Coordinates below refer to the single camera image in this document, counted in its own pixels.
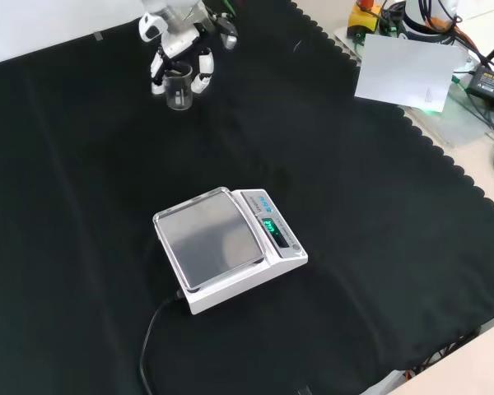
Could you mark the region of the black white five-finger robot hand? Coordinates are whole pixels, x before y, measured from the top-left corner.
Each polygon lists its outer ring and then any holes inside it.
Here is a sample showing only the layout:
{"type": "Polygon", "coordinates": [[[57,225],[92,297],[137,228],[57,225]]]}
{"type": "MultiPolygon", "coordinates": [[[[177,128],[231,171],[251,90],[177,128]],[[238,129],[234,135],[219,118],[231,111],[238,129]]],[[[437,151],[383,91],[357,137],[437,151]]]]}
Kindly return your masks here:
{"type": "Polygon", "coordinates": [[[212,50],[205,40],[218,34],[223,47],[232,50],[239,39],[233,16],[215,13],[202,2],[188,7],[164,5],[145,12],[138,29],[143,41],[159,40],[150,66],[151,93],[155,96],[164,95],[167,79],[181,76],[185,66],[189,67],[190,90],[203,93],[215,68],[212,50]]]}

